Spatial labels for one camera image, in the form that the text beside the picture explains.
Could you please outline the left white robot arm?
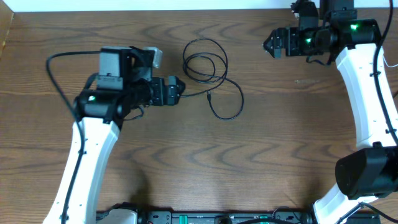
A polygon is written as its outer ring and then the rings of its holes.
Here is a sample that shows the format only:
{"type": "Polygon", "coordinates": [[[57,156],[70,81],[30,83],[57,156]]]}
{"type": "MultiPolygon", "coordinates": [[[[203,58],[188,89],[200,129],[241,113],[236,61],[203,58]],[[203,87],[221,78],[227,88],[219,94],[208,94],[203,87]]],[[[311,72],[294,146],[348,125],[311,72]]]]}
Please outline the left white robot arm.
{"type": "Polygon", "coordinates": [[[157,47],[102,47],[99,70],[72,103],[74,124],[63,177],[44,223],[96,223],[109,156],[132,110],[176,105],[185,90],[176,76],[152,76],[163,53],[157,47]]]}

